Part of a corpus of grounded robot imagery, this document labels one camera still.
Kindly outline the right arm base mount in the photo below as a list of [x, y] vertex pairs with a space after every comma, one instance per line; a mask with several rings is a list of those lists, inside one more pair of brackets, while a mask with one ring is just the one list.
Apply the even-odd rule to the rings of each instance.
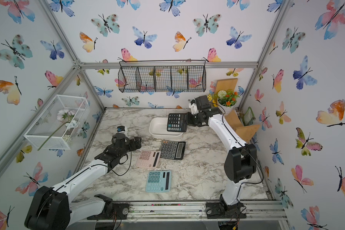
[[224, 202], [206, 203], [206, 215], [208, 219], [245, 219], [244, 204], [239, 202], [234, 205], [226, 205]]

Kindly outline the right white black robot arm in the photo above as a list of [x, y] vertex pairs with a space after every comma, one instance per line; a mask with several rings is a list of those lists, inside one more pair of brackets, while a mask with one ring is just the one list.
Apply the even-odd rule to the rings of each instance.
[[223, 111], [213, 107], [206, 96], [191, 100], [188, 107], [191, 112], [188, 113], [187, 123], [197, 127], [209, 126], [228, 152], [224, 163], [228, 182], [221, 197], [225, 205], [235, 205], [240, 201], [242, 185], [247, 184], [257, 170], [257, 149], [236, 134]]

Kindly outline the teal calculator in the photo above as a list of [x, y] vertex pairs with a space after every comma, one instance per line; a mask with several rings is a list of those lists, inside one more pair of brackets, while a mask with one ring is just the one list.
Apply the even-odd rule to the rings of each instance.
[[147, 193], [167, 193], [171, 189], [172, 172], [149, 171], [145, 191]]

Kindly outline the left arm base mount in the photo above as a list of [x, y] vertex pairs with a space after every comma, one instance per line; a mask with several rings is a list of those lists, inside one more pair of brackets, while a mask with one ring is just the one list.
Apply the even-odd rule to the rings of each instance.
[[97, 215], [92, 215], [88, 217], [88, 220], [102, 220], [102, 219], [120, 219], [125, 220], [127, 219], [127, 215], [129, 213], [130, 204], [129, 203], [115, 203], [113, 199], [102, 195], [97, 194], [94, 198], [101, 199], [105, 204], [103, 207], [102, 212]]

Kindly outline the black calculator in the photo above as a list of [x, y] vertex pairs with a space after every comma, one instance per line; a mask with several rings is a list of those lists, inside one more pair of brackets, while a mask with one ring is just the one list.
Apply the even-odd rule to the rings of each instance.
[[168, 132], [186, 132], [188, 126], [187, 113], [170, 113], [167, 120]]

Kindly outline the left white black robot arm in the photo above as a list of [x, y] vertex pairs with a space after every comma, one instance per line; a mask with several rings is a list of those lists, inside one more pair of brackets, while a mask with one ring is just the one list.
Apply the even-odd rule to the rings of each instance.
[[74, 199], [95, 180], [120, 165], [124, 156], [140, 149], [141, 144], [140, 137], [129, 139], [123, 133], [113, 135], [111, 145], [84, 169], [61, 183], [43, 186], [35, 192], [25, 227], [31, 230], [65, 230], [89, 217], [115, 218], [113, 200], [105, 195], [96, 195], [82, 202], [74, 202]]

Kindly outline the dark grey calculator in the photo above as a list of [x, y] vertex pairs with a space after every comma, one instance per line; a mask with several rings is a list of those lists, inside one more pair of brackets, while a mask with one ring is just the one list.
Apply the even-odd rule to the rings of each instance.
[[160, 147], [160, 157], [169, 160], [182, 160], [185, 147], [185, 141], [163, 140]]

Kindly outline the pink calculator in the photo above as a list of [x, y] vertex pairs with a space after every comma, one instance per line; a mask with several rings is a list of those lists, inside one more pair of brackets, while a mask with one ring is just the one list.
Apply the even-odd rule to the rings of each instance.
[[136, 166], [144, 169], [155, 169], [158, 166], [160, 156], [159, 151], [141, 150]]

